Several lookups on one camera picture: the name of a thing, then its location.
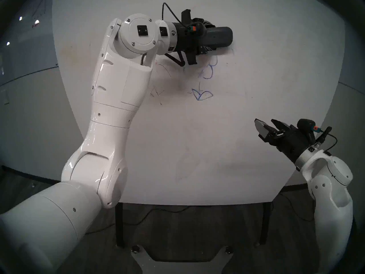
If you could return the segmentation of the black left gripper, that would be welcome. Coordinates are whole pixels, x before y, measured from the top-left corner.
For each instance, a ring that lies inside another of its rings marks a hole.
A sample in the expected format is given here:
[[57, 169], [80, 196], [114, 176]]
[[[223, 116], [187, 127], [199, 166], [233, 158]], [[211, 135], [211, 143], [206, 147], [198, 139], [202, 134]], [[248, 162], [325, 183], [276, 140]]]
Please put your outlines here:
[[173, 22], [177, 36], [177, 44], [174, 52], [185, 53], [188, 65], [196, 65], [196, 56], [205, 55], [217, 50], [211, 45], [200, 45], [200, 40], [207, 34], [207, 28], [214, 28], [214, 25], [202, 18], [191, 18], [191, 10], [181, 12], [180, 22]]

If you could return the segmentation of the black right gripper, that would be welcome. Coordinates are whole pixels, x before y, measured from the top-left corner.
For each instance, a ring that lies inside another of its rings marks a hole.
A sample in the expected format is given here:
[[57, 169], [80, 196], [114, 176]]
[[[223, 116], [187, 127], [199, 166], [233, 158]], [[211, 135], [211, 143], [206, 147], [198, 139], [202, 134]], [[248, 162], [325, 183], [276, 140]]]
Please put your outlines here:
[[307, 137], [294, 126], [289, 126], [276, 119], [272, 119], [271, 122], [276, 129], [257, 118], [255, 119], [259, 138], [276, 147], [292, 163], [295, 163], [306, 149], [314, 145], [314, 138]]

